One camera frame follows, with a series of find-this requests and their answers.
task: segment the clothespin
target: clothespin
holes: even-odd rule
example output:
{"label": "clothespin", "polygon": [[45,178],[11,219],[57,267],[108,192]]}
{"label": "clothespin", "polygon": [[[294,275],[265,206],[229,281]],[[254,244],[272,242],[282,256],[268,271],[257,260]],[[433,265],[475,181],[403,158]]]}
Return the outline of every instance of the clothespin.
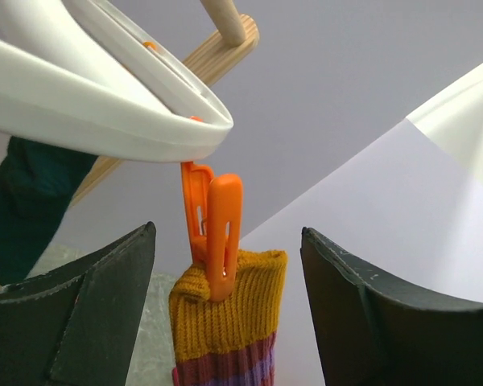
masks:
{"label": "clothespin", "polygon": [[236,278],[243,183],[233,174],[215,177],[209,166],[194,162],[181,163],[181,177],[192,259],[205,265],[210,300],[221,302]]}

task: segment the wall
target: wall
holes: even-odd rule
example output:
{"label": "wall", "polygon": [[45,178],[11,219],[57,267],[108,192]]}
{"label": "wall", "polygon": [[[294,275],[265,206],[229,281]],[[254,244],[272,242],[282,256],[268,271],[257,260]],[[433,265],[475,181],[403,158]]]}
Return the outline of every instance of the wall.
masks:
{"label": "wall", "polygon": [[[180,58],[213,30],[199,2],[114,3]],[[214,87],[236,125],[206,162],[244,179],[244,234],[483,61],[483,0],[237,4],[262,39]],[[157,268],[179,273],[189,253],[177,165],[125,163],[68,213],[56,240],[92,250],[148,220]]]}

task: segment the mustard yellow knit fabric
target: mustard yellow knit fabric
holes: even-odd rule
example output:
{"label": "mustard yellow knit fabric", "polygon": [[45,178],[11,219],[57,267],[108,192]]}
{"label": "mustard yellow knit fabric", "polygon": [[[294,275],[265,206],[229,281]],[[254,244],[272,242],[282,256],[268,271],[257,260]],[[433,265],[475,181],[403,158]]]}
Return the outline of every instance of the mustard yellow knit fabric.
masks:
{"label": "mustard yellow knit fabric", "polygon": [[283,251],[239,251],[233,293],[210,302],[204,266],[192,265],[170,294],[176,362],[239,351],[273,335],[286,267]]}

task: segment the purple stripe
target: purple stripe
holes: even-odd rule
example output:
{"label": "purple stripe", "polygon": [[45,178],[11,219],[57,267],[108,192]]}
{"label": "purple stripe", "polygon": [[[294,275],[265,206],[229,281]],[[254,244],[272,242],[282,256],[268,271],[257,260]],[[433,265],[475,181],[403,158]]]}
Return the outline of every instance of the purple stripe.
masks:
{"label": "purple stripe", "polygon": [[274,350],[270,350],[268,356],[260,360],[253,368],[241,376],[231,376],[227,380],[210,380],[205,384],[193,386],[260,386],[270,378],[274,371]]}

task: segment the striped sock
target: striped sock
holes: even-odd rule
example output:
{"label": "striped sock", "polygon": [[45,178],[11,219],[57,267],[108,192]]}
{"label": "striped sock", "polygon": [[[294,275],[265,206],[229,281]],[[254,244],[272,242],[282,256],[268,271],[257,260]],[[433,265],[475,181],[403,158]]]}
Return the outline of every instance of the striped sock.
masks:
{"label": "striped sock", "polygon": [[280,251],[238,253],[234,291],[209,302],[201,265],[170,294],[179,386],[272,386],[274,343],[286,273]]}

